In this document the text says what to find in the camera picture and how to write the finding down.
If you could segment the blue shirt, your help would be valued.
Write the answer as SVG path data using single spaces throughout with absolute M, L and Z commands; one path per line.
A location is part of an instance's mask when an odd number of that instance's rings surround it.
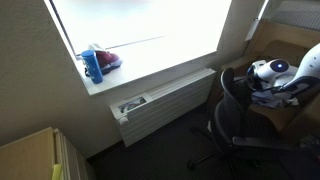
M 268 108 L 277 108 L 283 106 L 283 101 L 275 98 L 270 91 L 253 92 L 251 95 L 252 102 Z

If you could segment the red sneaker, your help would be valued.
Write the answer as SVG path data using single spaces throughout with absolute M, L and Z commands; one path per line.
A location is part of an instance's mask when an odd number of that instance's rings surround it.
M 98 43 L 89 44 L 88 49 L 93 50 L 96 53 L 97 61 L 103 75 L 119 68 L 123 63 L 117 54 L 106 51 Z

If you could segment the black mesh office chair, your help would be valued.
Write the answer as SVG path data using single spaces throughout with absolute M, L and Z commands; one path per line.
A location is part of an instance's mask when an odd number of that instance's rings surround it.
M 219 151 L 218 158 L 228 163 L 233 180 L 237 180 L 233 160 L 247 159 L 253 162 L 265 160 L 258 153 L 277 156 L 290 152 L 295 146 L 281 140 L 274 125 L 257 116 L 247 114 L 247 98 L 237 96 L 238 83 L 234 80 L 234 70 L 225 69 L 220 76 L 223 96 L 210 115 L 208 125 L 211 128 L 210 139 Z

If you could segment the wooden drawer cabinet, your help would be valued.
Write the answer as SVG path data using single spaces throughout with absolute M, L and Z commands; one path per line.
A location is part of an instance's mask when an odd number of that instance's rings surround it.
M 58 129 L 51 127 L 0 147 L 0 180 L 97 180 L 92 166 Z

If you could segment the white wall radiator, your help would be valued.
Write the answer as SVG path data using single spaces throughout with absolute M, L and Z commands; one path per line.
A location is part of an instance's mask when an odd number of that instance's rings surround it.
M 129 99 L 110 109 L 126 147 L 203 104 L 216 72 L 210 68 L 178 78 Z

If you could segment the blue water bottle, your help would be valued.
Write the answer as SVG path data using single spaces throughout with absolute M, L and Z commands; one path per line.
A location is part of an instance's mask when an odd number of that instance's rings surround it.
M 85 61 L 90 78 L 94 84 L 99 84 L 103 81 L 103 76 L 100 70 L 96 53 L 94 50 L 86 50 L 81 53 L 83 60 Z

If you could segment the yellow sticky note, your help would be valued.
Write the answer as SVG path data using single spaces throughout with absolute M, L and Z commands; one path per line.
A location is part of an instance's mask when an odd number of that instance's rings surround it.
M 61 164 L 55 164 L 53 166 L 53 172 L 52 172 L 52 179 L 51 180 L 61 180 L 61 173 L 62 173 L 62 165 Z

